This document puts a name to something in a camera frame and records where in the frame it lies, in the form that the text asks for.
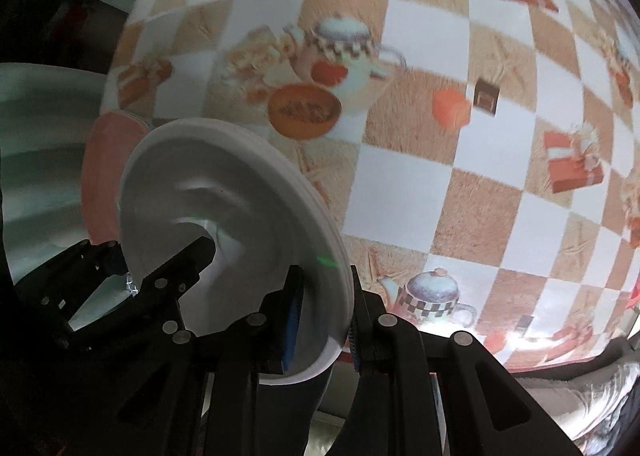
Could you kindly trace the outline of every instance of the checkered tablecloth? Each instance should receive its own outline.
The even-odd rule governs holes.
[[[551,1],[557,11],[513,0],[137,0],[103,111],[251,129],[318,189],[368,288],[386,299],[381,277],[400,287],[445,268],[460,302],[478,311],[468,330],[480,340],[506,335],[495,355],[508,368],[581,360],[606,346],[640,270],[620,198],[640,163],[640,45],[637,21],[619,3]],[[343,107],[326,135],[285,138],[266,103],[225,84],[219,65],[256,28],[278,37],[335,14],[366,23],[407,70],[369,105]],[[598,47],[602,33],[628,60],[632,108]],[[127,76],[159,60],[171,75],[124,103]],[[472,100],[479,78],[500,86],[495,116],[474,107],[467,126],[447,131],[433,116],[433,93],[452,88]],[[598,131],[604,180],[553,194],[543,133],[583,122]],[[526,316],[526,333],[513,334]],[[550,360],[571,327],[593,335]]]

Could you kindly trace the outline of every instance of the silver bolt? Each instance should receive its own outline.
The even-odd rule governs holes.
[[[180,330],[174,333],[172,340],[176,344],[186,344],[191,340],[191,332],[187,330]]]
[[[178,323],[176,321],[167,321],[162,325],[162,331],[168,335],[178,331]]]
[[[466,331],[457,331],[453,335],[453,341],[459,346],[469,346],[474,341],[471,333]]]
[[[398,324],[398,318],[395,315],[391,315],[390,313],[383,313],[380,317],[378,317],[378,322],[381,326],[390,328]]]
[[[267,318],[264,314],[261,313],[252,313],[249,317],[246,318],[247,324],[249,326],[262,326],[265,322],[267,322]]]

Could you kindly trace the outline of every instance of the white plate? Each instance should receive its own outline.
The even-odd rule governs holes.
[[[290,264],[308,278],[296,350],[284,376],[319,375],[340,354],[353,312],[347,253],[306,178],[256,134],[210,118],[185,118],[151,131],[122,176],[122,251],[138,284],[203,234],[214,261],[180,298],[185,327],[202,336],[257,311],[284,284]]]

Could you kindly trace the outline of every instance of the printed red heart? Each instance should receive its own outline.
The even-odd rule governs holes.
[[[337,86],[348,75],[349,70],[341,64],[318,61],[311,68],[311,78],[322,86]]]

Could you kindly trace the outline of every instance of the pink object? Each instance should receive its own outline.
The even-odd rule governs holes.
[[[105,113],[94,122],[80,178],[82,219],[94,245],[119,239],[120,178],[129,155],[148,132],[144,122],[121,111]]]

